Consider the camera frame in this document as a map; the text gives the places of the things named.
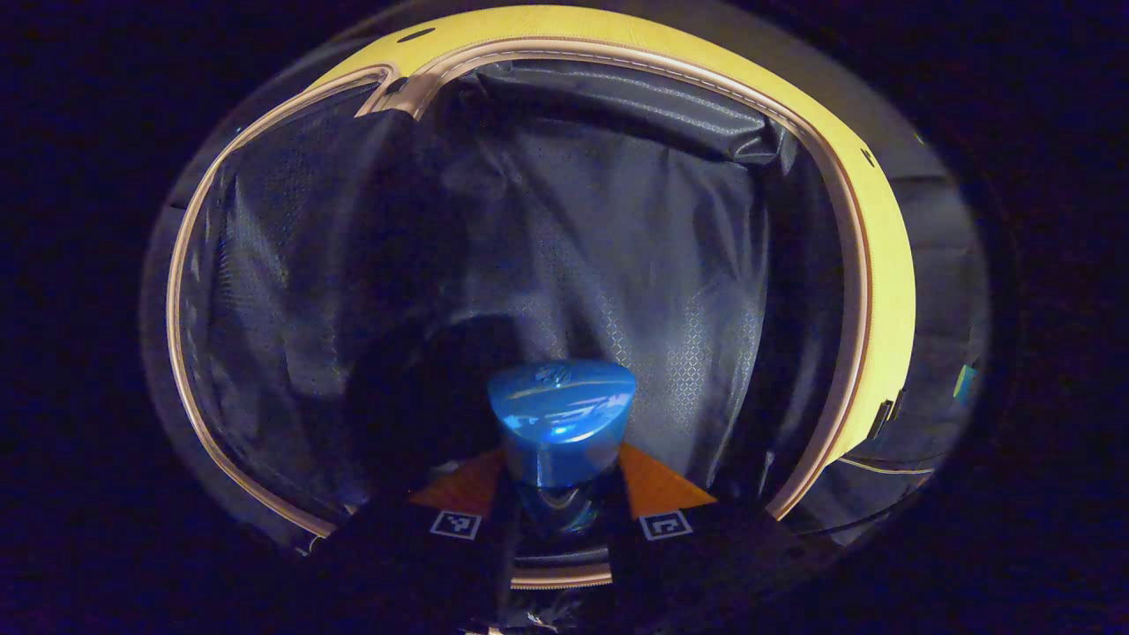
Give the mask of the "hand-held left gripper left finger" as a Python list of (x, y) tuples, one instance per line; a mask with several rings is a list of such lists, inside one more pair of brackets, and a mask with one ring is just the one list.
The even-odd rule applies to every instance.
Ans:
[(347, 630), (491, 630), (511, 594), (520, 507), (504, 451), (371, 498), (310, 555)]

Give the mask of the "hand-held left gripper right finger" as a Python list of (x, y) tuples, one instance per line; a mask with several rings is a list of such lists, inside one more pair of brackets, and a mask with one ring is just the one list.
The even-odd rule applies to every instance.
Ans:
[(834, 562), (834, 545), (795, 534), (758, 503), (714, 498), (630, 444), (606, 502), (609, 630), (714, 630)]

